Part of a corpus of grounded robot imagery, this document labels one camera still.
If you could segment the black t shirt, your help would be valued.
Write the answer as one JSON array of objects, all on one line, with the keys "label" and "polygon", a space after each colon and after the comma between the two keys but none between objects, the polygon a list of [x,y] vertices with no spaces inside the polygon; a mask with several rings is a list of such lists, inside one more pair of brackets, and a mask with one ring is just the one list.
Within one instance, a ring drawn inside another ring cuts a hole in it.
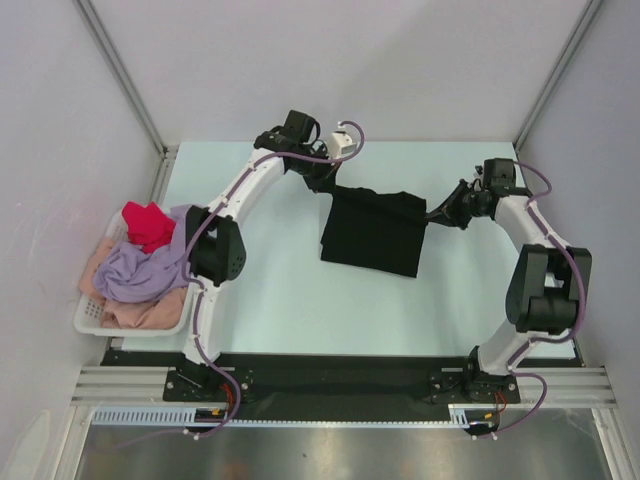
[{"label": "black t shirt", "polygon": [[320,239],[322,261],[418,276],[428,225],[426,199],[406,191],[339,186],[333,177],[314,180],[309,187],[331,196]]}]

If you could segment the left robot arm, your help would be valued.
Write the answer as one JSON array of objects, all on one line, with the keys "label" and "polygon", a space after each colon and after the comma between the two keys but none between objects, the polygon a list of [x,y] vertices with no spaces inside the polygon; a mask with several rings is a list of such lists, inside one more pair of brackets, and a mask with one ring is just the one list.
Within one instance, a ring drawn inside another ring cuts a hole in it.
[{"label": "left robot arm", "polygon": [[232,281],[247,260],[241,228],[264,194],[285,174],[294,172],[310,189],[332,178],[340,163],[360,147],[339,123],[329,137],[319,122],[292,110],[285,121],[254,141],[247,163],[231,184],[205,207],[186,214],[186,253],[181,274],[192,295],[189,336],[183,360],[170,373],[163,392],[169,402],[208,402],[224,397],[229,407],[241,399],[238,380],[216,361]]}]

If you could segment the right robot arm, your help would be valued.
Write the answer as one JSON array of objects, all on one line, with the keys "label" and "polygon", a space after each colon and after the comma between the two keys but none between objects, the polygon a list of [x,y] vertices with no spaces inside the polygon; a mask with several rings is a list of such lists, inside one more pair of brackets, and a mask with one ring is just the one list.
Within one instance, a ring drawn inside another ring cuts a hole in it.
[{"label": "right robot arm", "polygon": [[505,298],[505,320],[469,354],[460,378],[464,399],[484,403],[516,387],[515,370],[540,344],[574,340],[586,316],[592,255],[570,245],[544,219],[541,193],[517,184],[520,162],[488,159],[471,181],[426,215],[430,223],[464,230],[487,217],[514,245],[518,259]]}]

